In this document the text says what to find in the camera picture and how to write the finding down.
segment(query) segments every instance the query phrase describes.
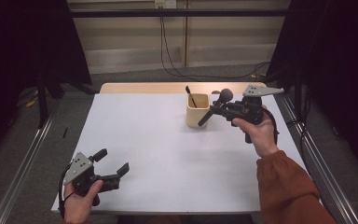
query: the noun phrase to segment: wall outlet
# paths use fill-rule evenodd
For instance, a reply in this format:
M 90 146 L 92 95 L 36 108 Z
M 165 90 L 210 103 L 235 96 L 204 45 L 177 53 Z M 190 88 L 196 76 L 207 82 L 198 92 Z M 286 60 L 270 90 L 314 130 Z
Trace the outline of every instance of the wall outlet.
M 176 0 L 165 0 L 165 8 L 176 8 Z
M 165 0 L 155 0 L 155 8 L 165 8 Z

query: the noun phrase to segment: cup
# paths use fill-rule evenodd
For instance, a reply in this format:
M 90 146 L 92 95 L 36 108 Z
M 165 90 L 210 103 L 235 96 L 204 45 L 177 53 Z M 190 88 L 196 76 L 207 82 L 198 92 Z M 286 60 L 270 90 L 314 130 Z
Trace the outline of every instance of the cup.
M 186 123 L 189 127 L 199 128 L 199 122 L 209 111 L 209 95 L 204 93 L 192 93 L 187 96 Z

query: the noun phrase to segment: white paper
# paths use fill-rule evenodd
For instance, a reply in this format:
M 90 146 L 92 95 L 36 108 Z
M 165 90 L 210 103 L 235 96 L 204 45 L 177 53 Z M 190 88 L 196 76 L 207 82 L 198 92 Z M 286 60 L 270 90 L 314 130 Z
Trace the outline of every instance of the white paper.
M 96 175 L 130 171 L 120 189 L 100 193 L 93 211 L 134 214 L 247 213 L 260 210 L 252 144 L 225 118 L 205 128 L 186 125 L 186 94 L 98 94 L 75 154 L 108 155 L 94 163 Z M 241 100 L 241 95 L 234 95 Z M 296 145 L 273 96 L 262 98 L 274 115 L 278 147 L 303 168 Z M 52 206 L 57 211 L 58 200 Z

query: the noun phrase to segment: gray carpet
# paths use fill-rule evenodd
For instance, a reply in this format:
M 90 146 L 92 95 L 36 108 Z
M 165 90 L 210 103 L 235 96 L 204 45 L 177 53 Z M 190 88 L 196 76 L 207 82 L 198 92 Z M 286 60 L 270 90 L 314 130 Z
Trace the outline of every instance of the gray carpet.
M 243 76 L 251 73 L 253 69 L 253 66 L 238 65 L 182 68 L 178 70 L 185 76 L 215 76 L 192 77 L 200 81 L 256 81 L 256 78 L 252 77 L 224 78 Z M 258 70 L 257 74 L 265 73 L 266 69 L 267 67 L 263 67 Z M 164 70 L 93 75 L 92 80 L 94 90 L 100 89 L 106 82 L 192 81 L 192 79 L 186 77 L 168 75 Z M 59 215 L 52 213 L 50 208 L 57 195 L 61 172 L 73 155 L 93 99 L 93 96 L 78 91 L 69 85 L 62 84 L 62 86 L 65 89 L 64 97 L 61 100 L 48 100 L 50 109 L 58 105 L 57 112 L 48 129 L 46 139 L 35 155 L 31 170 L 21 186 L 21 191 L 12 206 L 6 223 L 58 223 L 60 220 Z M 293 91 L 286 93 L 286 95 L 293 98 Z M 21 106 L 12 126 L 1 141 L 0 201 L 20 167 L 28 147 L 34 140 L 38 121 L 37 104 L 30 108 Z M 345 139 L 334 134 L 328 118 L 314 102 L 311 103 L 307 127 L 358 216 L 358 160 L 353 157 Z M 298 133 L 294 128 L 290 128 L 290 130 L 295 141 L 299 143 Z M 305 157 L 310 174 L 323 195 L 326 207 L 338 223 L 346 223 L 307 153 L 305 153 Z M 256 223 L 262 223 L 257 215 L 255 215 L 255 218 Z M 94 215 L 92 219 L 95 223 L 116 222 L 114 216 Z

